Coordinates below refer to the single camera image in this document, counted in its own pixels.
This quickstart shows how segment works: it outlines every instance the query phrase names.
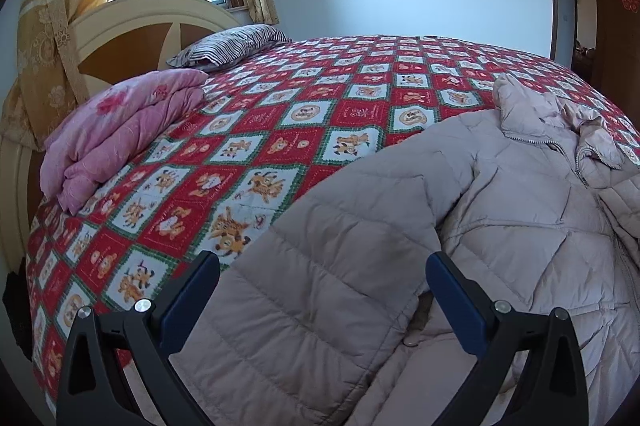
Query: jacket collar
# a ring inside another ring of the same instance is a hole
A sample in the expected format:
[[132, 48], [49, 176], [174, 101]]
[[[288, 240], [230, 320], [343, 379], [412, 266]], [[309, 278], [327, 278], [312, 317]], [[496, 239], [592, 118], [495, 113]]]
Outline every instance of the jacket collar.
[[504, 135], [557, 147], [578, 174], [580, 163], [588, 157], [613, 169], [622, 167], [622, 153], [594, 109], [552, 93], [536, 92], [510, 74], [495, 80], [494, 104], [500, 110]]

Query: jacket zipper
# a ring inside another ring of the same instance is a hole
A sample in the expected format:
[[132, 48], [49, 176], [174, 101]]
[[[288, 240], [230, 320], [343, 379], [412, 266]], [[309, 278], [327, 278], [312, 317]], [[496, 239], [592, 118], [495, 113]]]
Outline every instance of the jacket zipper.
[[598, 158], [598, 160], [605, 166], [608, 166], [609, 168], [611, 168], [612, 170], [620, 170], [622, 167], [621, 166], [616, 166], [612, 163], [610, 163], [609, 161], [607, 161], [606, 159], [604, 159], [604, 157], [600, 154], [599, 151], [597, 151], [595, 148], [593, 148], [593, 146], [591, 145], [582, 145], [581, 147], [578, 148], [578, 150], [575, 153], [575, 164], [576, 167], [580, 164], [580, 159], [582, 159], [582, 157], [580, 157], [581, 155], [584, 157], [586, 156], [585, 152], [590, 151], [592, 153], [595, 154], [595, 156]]
[[[556, 141], [535, 141], [533, 139], [524, 139], [523, 137], [512, 137], [510, 135], [507, 136], [509, 139], [513, 139], [514, 141], [521, 141], [523, 143], [529, 143], [529, 145], [554, 145], [554, 147], [557, 148], [557, 151], [560, 152], [564, 158], [567, 160], [567, 162], [569, 162], [569, 167], [571, 169], [572, 172], [574, 172], [575, 176], [580, 179], [580, 181], [582, 181], [582, 183], [585, 185], [585, 187], [588, 190], [591, 190], [591, 187], [589, 186], [589, 184], [587, 183], [586, 179], [582, 176], [582, 174], [580, 174], [580, 172], [578, 171], [578, 164], [579, 164], [579, 159], [580, 155], [586, 150], [589, 149], [591, 150], [593, 153], [596, 154], [597, 158], [602, 162], [602, 164], [608, 166], [611, 169], [615, 169], [615, 170], [619, 170], [621, 169], [621, 167], [619, 166], [613, 166], [612, 164], [610, 164], [609, 162], [605, 161], [602, 156], [599, 154], [599, 152], [593, 148], [593, 146], [591, 145], [584, 145], [582, 147], [580, 147], [580, 149], [576, 152], [575, 154], [575, 165], [576, 165], [576, 170], [574, 170], [573, 168], [571, 168], [571, 163], [569, 161], [569, 158], [567, 157], [567, 154], [565, 154], [564, 149], [562, 148], [562, 146], [560, 145], [560, 143], [556, 142]], [[598, 202], [598, 204], [600, 204], [600, 198], [596, 197], [596, 201]], [[614, 234], [614, 248], [616, 249], [616, 252], [619, 254], [620, 259], [622, 260], [622, 264], [623, 264], [623, 273], [625, 275], [626, 278], [626, 282], [627, 282], [627, 286], [631, 287], [631, 291], [633, 292], [633, 306], [636, 309], [636, 316], [640, 316], [640, 295], [638, 295], [638, 292], [636, 292], [636, 285], [634, 284], [633, 278], [631, 276], [631, 273], [629, 271], [629, 265], [627, 262], [627, 253], [626, 253], [626, 247], [620, 247], [620, 238], [618, 237], [618, 235], [616, 234], [616, 232], [612, 229], [613, 234]], [[638, 334], [640, 335], [640, 322], [638, 323]]]
[[542, 141], [535, 141], [533, 139], [525, 139], [524, 137], [514, 137], [511, 135], [507, 135], [507, 137], [509, 139], [513, 139], [514, 141], [521, 141], [523, 143], [529, 143], [529, 145], [554, 145], [554, 150], [558, 151], [559, 153], [562, 154], [562, 156], [566, 159], [566, 162], [568, 162], [569, 164], [569, 169], [574, 172], [575, 177], [577, 177], [578, 179], [580, 179], [580, 181], [582, 182], [582, 184], [584, 184], [587, 188], [589, 187], [589, 184], [587, 183], [586, 179], [580, 174], [580, 171], [578, 170], [578, 162], [576, 161], [575, 163], [575, 169], [572, 167], [571, 165], [571, 161], [569, 159], [569, 156], [567, 156], [567, 154], [564, 151], [564, 148], [562, 148], [562, 146], [560, 145], [560, 143], [558, 143], [557, 141], [553, 141], [553, 140], [542, 140]]

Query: metal screw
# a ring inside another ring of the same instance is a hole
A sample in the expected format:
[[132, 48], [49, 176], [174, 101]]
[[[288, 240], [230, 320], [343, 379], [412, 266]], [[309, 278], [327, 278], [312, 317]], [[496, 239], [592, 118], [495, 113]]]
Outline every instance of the metal screw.
[[500, 314], [508, 314], [511, 312], [511, 304], [505, 300], [498, 300], [494, 303], [494, 309]]
[[136, 304], [133, 305], [133, 307], [138, 312], [146, 312], [151, 308], [151, 300], [142, 298], [142, 300], [136, 301]]
[[91, 316], [91, 307], [79, 308], [78, 313], [76, 313], [76, 316], [78, 316], [81, 320], [88, 318], [89, 316]]
[[569, 313], [566, 310], [562, 309], [561, 307], [554, 309], [554, 316], [556, 316], [556, 318], [562, 321], [569, 319]]
[[420, 344], [420, 332], [417, 330], [410, 332], [404, 337], [404, 339], [402, 339], [402, 343], [404, 343], [405, 346], [410, 346], [411, 348], [418, 346]]

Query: blue clamp pad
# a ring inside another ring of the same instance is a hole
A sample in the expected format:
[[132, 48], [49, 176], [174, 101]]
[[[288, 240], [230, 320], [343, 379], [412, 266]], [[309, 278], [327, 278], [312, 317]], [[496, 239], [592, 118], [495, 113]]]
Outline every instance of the blue clamp pad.
[[[452, 269], [457, 271], [458, 278], [452, 273], [447, 263], [450, 263]], [[429, 256], [425, 272], [429, 288], [440, 304], [460, 345], [468, 354], [482, 358], [491, 340], [489, 335], [492, 332], [493, 324], [487, 323], [485, 317], [482, 316], [481, 311], [478, 310], [471, 296], [463, 287], [463, 284], [467, 286], [469, 284], [477, 284], [464, 278], [450, 258], [440, 252]], [[491, 300], [489, 300], [488, 296], [484, 292], [482, 294], [486, 300], [482, 301], [481, 304], [486, 304], [487, 302], [490, 304]]]
[[220, 262], [211, 253], [197, 267], [162, 316], [158, 347], [165, 356], [182, 349], [219, 279]]

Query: bed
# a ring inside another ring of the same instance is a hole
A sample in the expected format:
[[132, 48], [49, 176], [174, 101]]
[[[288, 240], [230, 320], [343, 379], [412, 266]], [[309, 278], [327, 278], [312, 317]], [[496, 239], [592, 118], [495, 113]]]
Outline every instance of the bed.
[[[117, 0], [73, 24], [92, 94], [237, 26], [202, 0]], [[207, 103], [174, 123], [75, 217], [42, 202], [42, 156], [0, 146], [2, 245], [26, 256], [34, 373], [52, 410], [76, 311], [153, 298], [201, 250], [223, 269], [297, 198], [340, 167], [447, 117], [493, 107], [495, 75], [598, 110], [640, 164], [628, 118], [539, 56], [435, 36], [352, 36], [277, 46], [210, 75]], [[122, 362], [129, 361], [123, 356]]]

